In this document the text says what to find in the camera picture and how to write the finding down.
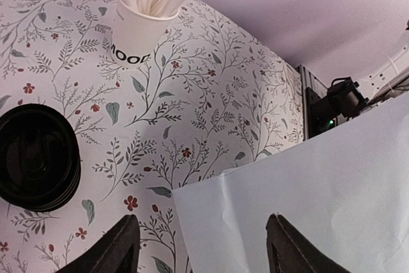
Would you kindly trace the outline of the white paper bag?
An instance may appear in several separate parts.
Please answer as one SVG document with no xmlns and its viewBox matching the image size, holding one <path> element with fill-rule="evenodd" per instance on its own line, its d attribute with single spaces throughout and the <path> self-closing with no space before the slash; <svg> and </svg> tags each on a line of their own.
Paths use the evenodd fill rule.
<svg viewBox="0 0 409 273">
<path fill-rule="evenodd" d="M 347 272 L 408 271 L 408 95 L 173 192 L 194 272 L 270 272 L 283 215 Z"/>
</svg>

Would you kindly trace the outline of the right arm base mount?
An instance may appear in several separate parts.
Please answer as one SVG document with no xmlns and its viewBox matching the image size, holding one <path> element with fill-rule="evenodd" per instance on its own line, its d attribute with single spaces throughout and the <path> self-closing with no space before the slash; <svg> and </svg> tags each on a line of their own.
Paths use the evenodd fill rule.
<svg viewBox="0 0 409 273">
<path fill-rule="evenodd" d="M 369 106 L 359 83 L 351 77 L 340 77 L 326 87 L 306 67 L 300 65 L 304 139 L 316 137 L 360 115 Z"/>
</svg>

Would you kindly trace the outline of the stack of black lids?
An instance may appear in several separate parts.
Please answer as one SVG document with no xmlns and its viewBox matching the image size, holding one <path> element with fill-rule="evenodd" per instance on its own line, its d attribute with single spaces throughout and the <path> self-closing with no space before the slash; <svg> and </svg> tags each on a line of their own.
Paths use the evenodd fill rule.
<svg viewBox="0 0 409 273">
<path fill-rule="evenodd" d="M 55 109 L 15 107 L 1 116 L 1 198 L 34 212 L 66 205 L 81 179 L 75 132 Z"/>
</svg>

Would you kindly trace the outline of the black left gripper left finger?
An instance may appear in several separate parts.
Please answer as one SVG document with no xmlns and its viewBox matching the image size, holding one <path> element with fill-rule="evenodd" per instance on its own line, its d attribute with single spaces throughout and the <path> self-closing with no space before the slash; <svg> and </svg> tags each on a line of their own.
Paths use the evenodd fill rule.
<svg viewBox="0 0 409 273">
<path fill-rule="evenodd" d="M 137 272 L 141 231 L 135 215 L 124 215 L 88 251 L 61 272 Z"/>
</svg>

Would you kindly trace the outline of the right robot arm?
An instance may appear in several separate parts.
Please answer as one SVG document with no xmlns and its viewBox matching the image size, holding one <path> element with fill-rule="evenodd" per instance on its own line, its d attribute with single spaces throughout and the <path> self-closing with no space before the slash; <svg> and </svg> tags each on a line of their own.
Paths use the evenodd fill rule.
<svg viewBox="0 0 409 273">
<path fill-rule="evenodd" d="M 408 71 L 408 44 L 405 44 L 395 56 L 386 55 L 386 58 L 386 64 L 360 79 L 361 92 L 370 100 L 386 90 L 391 90 L 392 83 Z"/>
</svg>

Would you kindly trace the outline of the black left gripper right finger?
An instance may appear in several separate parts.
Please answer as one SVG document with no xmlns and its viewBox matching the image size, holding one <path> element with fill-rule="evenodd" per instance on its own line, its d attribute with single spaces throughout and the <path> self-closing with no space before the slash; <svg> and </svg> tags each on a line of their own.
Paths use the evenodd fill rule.
<svg viewBox="0 0 409 273">
<path fill-rule="evenodd" d="M 283 215 L 271 215 L 266 232 L 270 272 L 344 271 L 344 267 L 325 256 Z"/>
</svg>

